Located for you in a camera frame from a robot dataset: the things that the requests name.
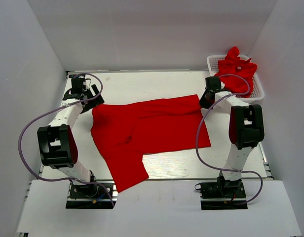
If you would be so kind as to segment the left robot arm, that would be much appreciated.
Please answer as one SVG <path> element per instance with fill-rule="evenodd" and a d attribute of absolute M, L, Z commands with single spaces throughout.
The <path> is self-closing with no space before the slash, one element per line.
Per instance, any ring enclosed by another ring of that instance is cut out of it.
<path fill-rule="evenodd" d="M 94 181 L 94 175 L 78 161 L 72 128 L 79 115 L 104 103 L 101 91 L 95 84 L 88 86 L 87 80 L 86 74 L 74 75 L 71 88 L 63 96 L 63 108 L 49 125 L 37 131 L 42 164 L 83 183 Z"/>

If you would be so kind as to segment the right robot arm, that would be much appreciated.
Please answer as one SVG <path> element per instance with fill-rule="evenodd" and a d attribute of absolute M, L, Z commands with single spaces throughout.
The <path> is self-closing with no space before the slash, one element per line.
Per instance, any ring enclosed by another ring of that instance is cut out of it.
<path fill-rule="evenodd" d="M 232 93 L 222 88 L 220 77 L 207 77 L 205 84 L 205 92 L 201 96 L 199 104 L 206 112 L 197 129 L 196 155 L 205 166 L 220 172 L 215 189 L 226 195 L 240 190 L 241 174 L 245 173 L 243 168 L 246 160 L 252 150 L 264 139 L 263 112 L 260 105 L 251 105 L 238 98 L 239 95 L 242 96 L 249 92 L 248 83 L 246 83 L 247 90 L 239 93 Z M 222 168 L 207 164 L 198 151 L 200 130 L 206 116 L 216 105 L 229 114 L 228 136 L 231 147 L 227 161 Z"/>

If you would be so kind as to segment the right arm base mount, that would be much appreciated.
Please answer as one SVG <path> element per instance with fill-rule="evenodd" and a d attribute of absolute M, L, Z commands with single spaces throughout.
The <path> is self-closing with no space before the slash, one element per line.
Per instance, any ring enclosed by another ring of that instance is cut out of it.
<path fill-rule="evenodd" d="M 241 183 L 238 188 L 219 190 L 217 182 L 197 183 L 194 189 L 200 193 L 201 210 L 245 210 L 246 193 Z"/>

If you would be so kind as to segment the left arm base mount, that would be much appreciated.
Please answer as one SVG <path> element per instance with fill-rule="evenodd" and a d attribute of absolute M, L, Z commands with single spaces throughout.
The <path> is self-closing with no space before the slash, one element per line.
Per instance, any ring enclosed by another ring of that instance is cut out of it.
<path fill-rule="evenodd" d="M 114 182 L 101 185 L 70 184 L 66 209 L 113 209 L 117 201 L 117 189 Z"/>

